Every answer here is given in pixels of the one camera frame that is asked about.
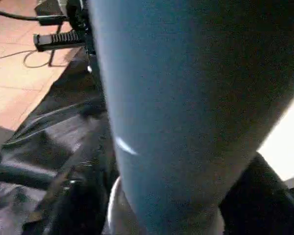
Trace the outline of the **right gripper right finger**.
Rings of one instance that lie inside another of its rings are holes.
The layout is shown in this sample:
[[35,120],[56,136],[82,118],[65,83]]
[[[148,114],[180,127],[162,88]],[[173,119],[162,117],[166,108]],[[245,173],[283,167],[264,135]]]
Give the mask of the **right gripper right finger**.
[[220,205],[225,235],[294,235],[294,187],[259,153]]

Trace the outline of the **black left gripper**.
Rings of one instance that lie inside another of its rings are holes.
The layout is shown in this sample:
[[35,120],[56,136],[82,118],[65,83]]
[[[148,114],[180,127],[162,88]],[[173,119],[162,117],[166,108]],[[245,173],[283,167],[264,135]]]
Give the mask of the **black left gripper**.
[[[71,31],[61,32],[57,29],[56,33],[33,35],[33,42],[39,52],[47,50],[57,50],[65,48],[75,48],[89,45],[94,49],[91,42],[92,30],[88,14],[88,4],[86,0],[59,0],[59,8],[62,11],[61,16],[42,16],[39,23],[42,26],[58,25],[68,21]],[[106,105],[102,78],[98,64],[98,58],[94,51],[87,52],[88,72],[91,76],[95,95],[100,99],[103,105]]]

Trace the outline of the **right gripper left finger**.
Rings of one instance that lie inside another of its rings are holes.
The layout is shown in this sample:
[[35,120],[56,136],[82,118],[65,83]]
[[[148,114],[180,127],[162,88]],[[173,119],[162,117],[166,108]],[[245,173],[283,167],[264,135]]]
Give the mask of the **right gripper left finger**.
[[108,118],[102,117],[60,168],[44,198],[23,224],[23,234],[101,234],[118,175],[110,124]]

